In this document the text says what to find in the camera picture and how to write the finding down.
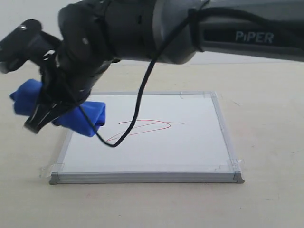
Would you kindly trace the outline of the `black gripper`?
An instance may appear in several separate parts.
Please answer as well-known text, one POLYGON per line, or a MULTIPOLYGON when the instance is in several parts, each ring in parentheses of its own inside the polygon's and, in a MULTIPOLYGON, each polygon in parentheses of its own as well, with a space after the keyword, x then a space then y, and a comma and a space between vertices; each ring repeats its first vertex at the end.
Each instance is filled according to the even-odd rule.
POLYGON ((24 123, 32 133, 39 133, 64 112, 82 104, 114 60, 108 48, 92 42, 46 42, 39 51, 42 64, 39 104, 24 123))

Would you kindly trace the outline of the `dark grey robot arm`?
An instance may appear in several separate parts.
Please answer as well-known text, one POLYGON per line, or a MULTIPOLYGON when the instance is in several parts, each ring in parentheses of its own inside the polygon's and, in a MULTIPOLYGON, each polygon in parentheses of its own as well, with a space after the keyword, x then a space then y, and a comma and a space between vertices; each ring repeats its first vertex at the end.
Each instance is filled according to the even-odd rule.
POLYGON ((304 59, 301 0, 83 0, 59 11, 63 40, 41 69, 34 133, 83 103, 121 60, 184 64, 197 52, 304 59))

